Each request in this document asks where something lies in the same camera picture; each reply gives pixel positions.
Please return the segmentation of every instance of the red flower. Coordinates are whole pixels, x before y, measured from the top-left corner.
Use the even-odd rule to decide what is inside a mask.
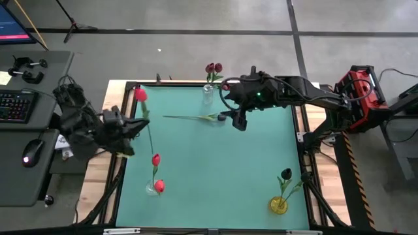
[[[215,71],[216,72],[222,72],[222,64],[221,63],[217,63],[215,65]]]
[[[152,164],[154,165],[154,166],[158,166],[158,164],[159,164],[159,162],[161,161],[161,157],[159,156],[159,154],[157,153],[157,154],[155,154],[153,157],[152,157]]]
[[[137,101],[140,101],[140,102],[146,101],[146,99],[148,99],[148,96],[146,95],[145,90],[142,89],[142,88],[139,88],[139,89],[136,88],[135,89],[135,99]]]
[[[229,85],[228,84],[223,85],[222,90],[229,91]]]
[[[157,193],[164,192],[164,181],[163,180],[157,180],[154,184],[154,189],[157,191]]]
[[[210,63],[208,66],[206,66],[205,71],[207,73],[213,73],[215,71],[215,64]]]

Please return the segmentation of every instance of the teal table surface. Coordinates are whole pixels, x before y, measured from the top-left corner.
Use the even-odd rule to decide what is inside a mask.
[[[277,176],[284,168],[300,179],[290,108],[248,113],[247,131],[224,122],[163,117],[197,116],[226,111],[216,90],[210,105],[201,87],[144,87],[150,111],[153,148],[161,156],[156,179],[165,182],[159,196],[146,193],[153,166],[146,129],[131,142],[118,209],[118,227],[235,228],[308,230],[303,191],[289,200],[284,215],[268,209],[280,196]],[[136,118],[142,117],[140,104]]]

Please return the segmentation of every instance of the monitor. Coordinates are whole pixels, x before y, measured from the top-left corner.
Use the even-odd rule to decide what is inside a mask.
[[[36,41],[13,13],[0,2],[0,45],[28,43]]]

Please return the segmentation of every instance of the gray floor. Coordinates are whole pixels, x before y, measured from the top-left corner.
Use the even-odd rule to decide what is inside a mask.
[[[69,23],[54,0],[21,0],[37,27],[64,28]],[[213,29],[290,31],[286,0],[74,0],[63,1],[81,24],[100,29]],[[294,0],[299,31],[418,32],[418,1],[414,0]],[[29,25],[13,1],[9,7]],[[299,74],[292,36],[260,35],[73,35],[43,34],[51,50],[71,50],[70,74],[100,110],[108,80],[164,78],[204,79],[209,62],[221,62],[225,76],[239,76],[257,65],[270,74]],[[418,37],[301,37],[308,78],[333,85],[351,65],[374,65],[376,73],[394,67],[418,74]],[[0,50],[41,50],[39,45],[7,46]],[[381,86],[393,103],[416,79],[393,72]],[[361,178],[378,230],[418,234],[417,194],[412,190],[388,193],[391,156],[379,129],[350,136]],[[9,220],[0,228],[18,229],[68,225],[80,184],[62,176],[60,203],[45,210],[7,209]],[[31,222],[27,215],[37,213]]]

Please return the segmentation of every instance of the glass vase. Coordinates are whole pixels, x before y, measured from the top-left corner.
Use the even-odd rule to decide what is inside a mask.
[[[287,207],[287,201],[285,201],[285,199],[280,196],[275,196],[274,198],[271,198],[270,201],[268,201],[268,209],[278,215],[283,215],[286,213]]]
[[[150,196],[157,196],[158,195],[157,191],[154,188],[154,184],[153,184],[152,180],[147,182],[147,184],[145,186],[145,191],[146,191],[146,194],[148,194]]]
[[[203,86],[203,103],[212,104],[214,101],[214,87],[210,84]]]

